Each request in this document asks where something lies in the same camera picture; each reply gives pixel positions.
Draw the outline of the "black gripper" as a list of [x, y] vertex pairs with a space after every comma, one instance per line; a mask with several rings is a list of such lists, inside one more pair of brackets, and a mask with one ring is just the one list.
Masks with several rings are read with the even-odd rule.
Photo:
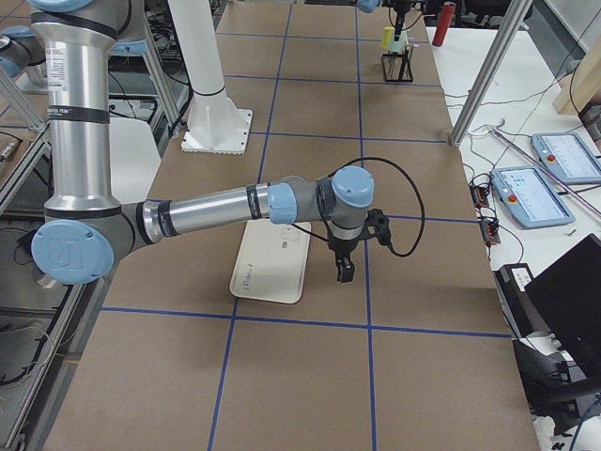
[[398, 41], [400, 40], [408, 13], [408, 0], [393, 0], [393, 10], [396, 13], [393, 39]]
[[351, 254], [358, 245], [358, 239], [343, 240], [332, 234], [328, 235], [328, 247], [334, 252], [338, 282], [349, 283], [354, 278], [354, 263]]

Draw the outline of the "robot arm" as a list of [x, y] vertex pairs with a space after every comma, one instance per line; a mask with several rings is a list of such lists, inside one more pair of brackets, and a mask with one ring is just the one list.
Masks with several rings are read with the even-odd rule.
[[399, 40], [411, 4], [409, 0], [357, 0], [355, 7], [365, 13], [371, 13], [378, 7], [392, 9], [396, 13], [393, 37], [395, 40]]
[[375, 183], [357, 166], [316, 181], [288, 177], [184, 200], [123, 204], [112, 193], [108, 59], [121, 44], [146, 47], [140, 1], [35, 1], [31, 22], [45, 44], [54, 192], [32, 241], [37, 266], [66, 285], [109, 273], [133, 251], [164, 238], [239, 222], [321, 221], [340, 282], [378, 211]]

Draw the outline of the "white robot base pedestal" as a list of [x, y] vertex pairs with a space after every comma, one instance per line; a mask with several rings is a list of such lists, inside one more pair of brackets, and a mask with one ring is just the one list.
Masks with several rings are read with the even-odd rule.
[[208, 1], [168, 3], [193, 92], [182, 149], [242, 154], [253, 112], [229, 98]]

